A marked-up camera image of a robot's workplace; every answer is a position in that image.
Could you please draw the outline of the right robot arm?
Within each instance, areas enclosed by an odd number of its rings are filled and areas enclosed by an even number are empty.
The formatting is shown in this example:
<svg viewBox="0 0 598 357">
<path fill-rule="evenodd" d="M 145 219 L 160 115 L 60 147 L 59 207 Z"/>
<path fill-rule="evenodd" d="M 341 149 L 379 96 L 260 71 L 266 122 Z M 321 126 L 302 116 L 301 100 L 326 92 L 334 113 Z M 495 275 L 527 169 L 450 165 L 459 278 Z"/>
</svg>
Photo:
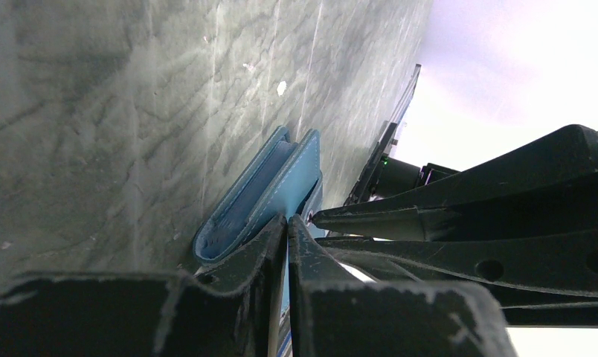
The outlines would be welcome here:
<svg viewBox="0 0 598 357">
<path fill-rule="evenodd" d="M 512 326 L 598 327 L 598 131 L 573 124 L 464 171 L 379 147 L 318 243 L 376 280 L 471 281 Z"/>
</svg>

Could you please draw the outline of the blue leather card holder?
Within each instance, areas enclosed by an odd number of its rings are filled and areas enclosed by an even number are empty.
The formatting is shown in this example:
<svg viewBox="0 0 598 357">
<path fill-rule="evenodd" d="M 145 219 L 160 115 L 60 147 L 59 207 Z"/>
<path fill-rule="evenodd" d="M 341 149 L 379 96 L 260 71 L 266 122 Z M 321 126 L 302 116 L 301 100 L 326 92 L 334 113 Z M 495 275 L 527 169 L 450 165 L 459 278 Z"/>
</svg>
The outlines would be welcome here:
<svg viewBox="0 0 598 357">
<path fill-rule="evenodd" d="M 308 222 L 323 202 L 321 137 L 309 129 L 294 142 L 279 126 L 193 238 L 193 256 L 216 263 L 253 239 L 281 214 Z"/>
</svg>

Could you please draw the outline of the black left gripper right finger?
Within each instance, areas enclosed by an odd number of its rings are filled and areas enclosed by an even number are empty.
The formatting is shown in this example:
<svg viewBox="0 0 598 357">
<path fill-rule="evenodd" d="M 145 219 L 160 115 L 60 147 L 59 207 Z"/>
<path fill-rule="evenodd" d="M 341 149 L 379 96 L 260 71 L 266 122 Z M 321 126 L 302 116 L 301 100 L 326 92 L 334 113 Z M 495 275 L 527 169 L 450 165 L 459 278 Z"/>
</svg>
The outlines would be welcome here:
<svg viewBox="0 0 598 357">
<path fill-rule="evenodd" d="M 459 281 L 365 283 L 289 220 L 295 356 L 514 356 L 498 302 Z"/>
</svg>

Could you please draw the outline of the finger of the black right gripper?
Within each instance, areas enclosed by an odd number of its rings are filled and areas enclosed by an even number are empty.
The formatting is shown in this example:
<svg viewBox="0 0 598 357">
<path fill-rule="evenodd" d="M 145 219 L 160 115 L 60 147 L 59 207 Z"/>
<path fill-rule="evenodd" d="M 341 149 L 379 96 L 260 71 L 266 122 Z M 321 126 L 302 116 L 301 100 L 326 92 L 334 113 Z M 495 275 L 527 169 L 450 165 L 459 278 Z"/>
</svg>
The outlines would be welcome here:
<svg viewBox="0 0 598 357">
<path fill-rule="evenodd" d="M 516 239 L 598 228 L 598 131 L 564 126 L 426 186 L 320 211 L 313 222 L 403 241 Z"/>
<path fill-rule="evenodd" d="M 375 280 L 481 284 L 515 327 L 598 327 L 598 229 L 489 241 L 335 237 L 319 244 Z"/>
</svg>

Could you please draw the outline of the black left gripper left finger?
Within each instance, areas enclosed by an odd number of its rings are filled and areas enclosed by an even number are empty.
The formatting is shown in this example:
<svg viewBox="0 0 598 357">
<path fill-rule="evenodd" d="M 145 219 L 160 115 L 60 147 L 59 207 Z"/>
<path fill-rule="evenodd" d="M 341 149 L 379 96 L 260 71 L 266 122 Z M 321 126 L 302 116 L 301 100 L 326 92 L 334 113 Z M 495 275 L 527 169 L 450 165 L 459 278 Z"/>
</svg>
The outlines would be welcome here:
<svg viewBox="0 0 598 357">
<path fill-rule="evenodd" d="M 208 271 L 39 272 L 0 294 L 0 356 L 273 356 L 287 221 Z"/>
</svg>

